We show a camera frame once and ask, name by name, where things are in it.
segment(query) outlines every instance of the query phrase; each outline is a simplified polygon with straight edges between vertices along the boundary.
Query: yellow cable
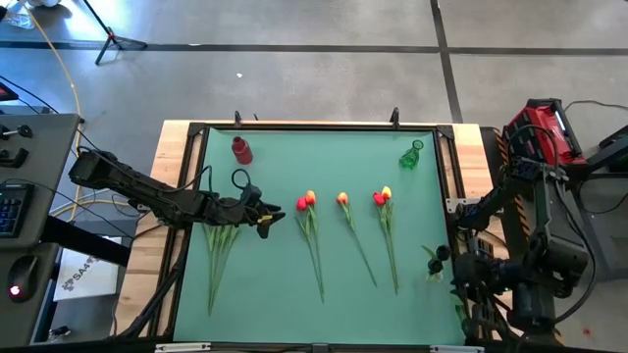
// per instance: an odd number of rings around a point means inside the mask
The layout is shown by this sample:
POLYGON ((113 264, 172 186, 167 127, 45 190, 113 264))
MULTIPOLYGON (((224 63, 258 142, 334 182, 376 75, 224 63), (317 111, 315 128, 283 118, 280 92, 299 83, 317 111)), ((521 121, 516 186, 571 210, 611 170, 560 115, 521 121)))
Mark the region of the yellow cable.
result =
MULTIPOLYGON (((85 201, 85 202, 79 202, 78 204, 81 206, 85 206, 85 205, 91 205, 91 204, 95 204, 95 203, 102 203, 102 204, 114 204, 113 201, 111 200, 89 200, 89 201, 85 201)), ((131 205, 129 205, 128 203, 124 203, 124 202, 115 202, 116 205, 118 206, 125 206, 125 207, 130 207, 131 205)), ((61 210, 55 212, 52 217, 59 217, 63 214, 65 214, 66 212, 70 211, 73 209, 73 206, 76 205, 72 205, 72 206, 68 206, 68 207, 64 207, 61 210)))
MULTIPOLYGON (((44 39, 46 40, 46 43, 48 43, 48 46, 50 46, 50 49, 52 49, 52 52, 57 57, 57 60, 59 61, 59 64, 61 65, 61 68, 63 69, 63 72, 66 75, 68 82, 70 83, 70 88, 72 89, 72 92, 75 95, 75 103, 77 105, 77 115, 80 116, 80 102, 78 101, 79 95, 77 94, 77 88, 75 87, 75 82, 72 80, 72 76, 70 76, 70 72, 68 72, 68 68, 66 68, 66 64, 64 64, 63 59, 61 59, 61 55, 59 55, 59 52, 57 52, 57 49, 55 49, 55 46, 52 45, 52 42, 48 38, 48 35, 43 30, 41 25, 39 25, 39 22, 37 21, 35 16, 33 16, 32 12, 28 9, 28 6, 26 5, 26 1, 25 0, 18 0, 18 1, 20 1, 22 6, 26 9, 26 11, 28 12, 28 15, 30 16, 30 19, 35 23, 35 26, 37 27, 37 29, 39 29, 39 31, 41 32, 41 35, 43 35, 44 39)), ((79 144, 80 144, 80 133, 78 132, 77 132, 76 140, 77 140, 77 143, 75 144, 75 150, 79 148, 79 144)), ((77 192, 75 193, 75 202, 79 200, 79 196, 80 196, 80 186, 78 185, 77 192)), ((70 221, 75 218, 76 213, 77 213, 77 204, 75 203, 72 208, 72 215, 70 216, 70 221)))

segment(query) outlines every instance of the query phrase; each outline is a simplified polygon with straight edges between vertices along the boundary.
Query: keyboard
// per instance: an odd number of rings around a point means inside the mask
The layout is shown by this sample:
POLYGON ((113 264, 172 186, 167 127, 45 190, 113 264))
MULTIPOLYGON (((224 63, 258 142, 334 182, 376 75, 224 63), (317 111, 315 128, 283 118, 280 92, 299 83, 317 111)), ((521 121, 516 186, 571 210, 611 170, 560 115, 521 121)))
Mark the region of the keyboard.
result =
POLYGON ((32 195, 29 183, 0 185, 0 238, 17 237, 32 195))

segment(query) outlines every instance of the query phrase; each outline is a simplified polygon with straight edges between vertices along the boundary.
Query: white paper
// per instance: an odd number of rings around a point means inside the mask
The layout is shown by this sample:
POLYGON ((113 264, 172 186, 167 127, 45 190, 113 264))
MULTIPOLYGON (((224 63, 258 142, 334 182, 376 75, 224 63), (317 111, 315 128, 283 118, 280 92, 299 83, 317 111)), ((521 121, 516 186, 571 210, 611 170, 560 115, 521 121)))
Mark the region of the white paper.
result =
MULTIPOLYGON (((118 244, 120 237, 108 238, 118 244)), ((63 249, 54 301, 116 293, 118 266, 93 256, 63 249)))

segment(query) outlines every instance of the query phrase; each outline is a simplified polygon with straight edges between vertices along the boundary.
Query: computer mouse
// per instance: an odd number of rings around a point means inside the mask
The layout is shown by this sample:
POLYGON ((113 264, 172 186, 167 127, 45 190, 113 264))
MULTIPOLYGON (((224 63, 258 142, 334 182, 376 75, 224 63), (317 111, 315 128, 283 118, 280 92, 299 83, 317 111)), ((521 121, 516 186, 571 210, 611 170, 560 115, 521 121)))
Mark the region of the computer mouse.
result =
POLYGON ((16 303, 25 302, 36 290, 37 257, 24 255, 9 270, 9 298, 16 303))

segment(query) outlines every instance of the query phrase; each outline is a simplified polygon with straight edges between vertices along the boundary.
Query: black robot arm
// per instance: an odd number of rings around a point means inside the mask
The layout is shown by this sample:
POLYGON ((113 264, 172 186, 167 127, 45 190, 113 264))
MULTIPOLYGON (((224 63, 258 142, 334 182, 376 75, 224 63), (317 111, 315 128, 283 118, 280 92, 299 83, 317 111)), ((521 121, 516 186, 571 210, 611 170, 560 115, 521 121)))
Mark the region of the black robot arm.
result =
POLYGON ((588 254, 582 241, 552 231, 557 229, 552 227, 553 221, 566 219, 566 209, 551 204, 556 193, 561 192, 559 186, 566 181, 568 178, 560 168, 515 158, 502 171, 497 187, 477 204, 458 205, 453 216, 459 228, 484 230, 490 217, 518 194, 534 195, 536 226, 522 258, 502 260, 465 253, 456 260, 454 274, 456 284, 488 289, 491 294, 512 289, 508 322, 527 332, 553 330, 553 297, 571 295, 587 267, 588 254))
POLYGON ((262 238, 268 237, 271 224, 285 214, 281 207, 262 202, 261 190, 250 184, 235 187, 242 190, 239 200, 221 198, 216 192, 173 188, 150 176, 134 171, 110 152, 81 147, 78 159, 70 169, 70 180, 94 189, 110 188, 129 198, 129 204, 148 207, 164 225, 184 228, 199 222, 211 226, 257 226, 262 238))

